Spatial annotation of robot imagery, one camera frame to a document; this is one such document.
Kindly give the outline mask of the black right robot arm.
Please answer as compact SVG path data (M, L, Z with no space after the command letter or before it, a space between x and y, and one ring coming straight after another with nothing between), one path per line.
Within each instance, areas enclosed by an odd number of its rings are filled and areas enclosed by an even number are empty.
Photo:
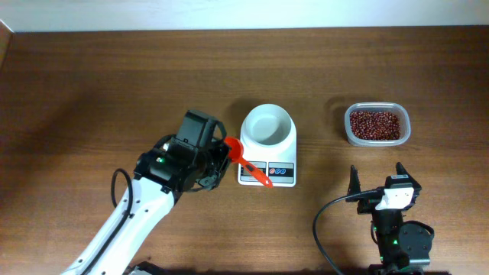
M369 274L422 274L430 264L434 229L403 219L421 190L402 163L396 164L396 173L388 176L383 186L368 191L361 190L358 170L351 167L346 201L358 204L359 215L372 217L371 237L381 259L379 264L369 266Z

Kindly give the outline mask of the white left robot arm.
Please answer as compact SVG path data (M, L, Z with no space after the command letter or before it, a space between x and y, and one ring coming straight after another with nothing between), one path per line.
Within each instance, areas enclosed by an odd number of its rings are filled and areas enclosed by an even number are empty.
M220 131L221 137L214 133ZM65 269L66 274L122 274L147 236L184 193L217 188L231 163L223 123L189 110L175 134L162 137L122 174L127 189L87 248Z

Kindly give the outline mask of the red measuring scoop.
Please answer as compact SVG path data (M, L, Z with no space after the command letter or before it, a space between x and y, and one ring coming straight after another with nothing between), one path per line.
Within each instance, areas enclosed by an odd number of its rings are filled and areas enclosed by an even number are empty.
M270 178L254 164L243 158L244 147L239 139L235 137L226 137L224 139L225 144L229 147L228 158L232 163L238 163L246 171L248 171L259 183L267 188L272 188L273 183Z

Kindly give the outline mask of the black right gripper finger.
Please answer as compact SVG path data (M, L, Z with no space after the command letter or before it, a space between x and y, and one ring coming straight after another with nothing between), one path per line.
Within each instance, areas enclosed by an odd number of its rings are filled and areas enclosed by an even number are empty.
M401 162L397 162L395 168L398 176L400 175L409 176L409 173L406 171L405 167L402 165Z
M358 170L355 168L354 165L351 165L350 167L350 180L348 184L348 191L347 195L348 196L353 196L357 195L361 192L361 184L360 180L358 177Z

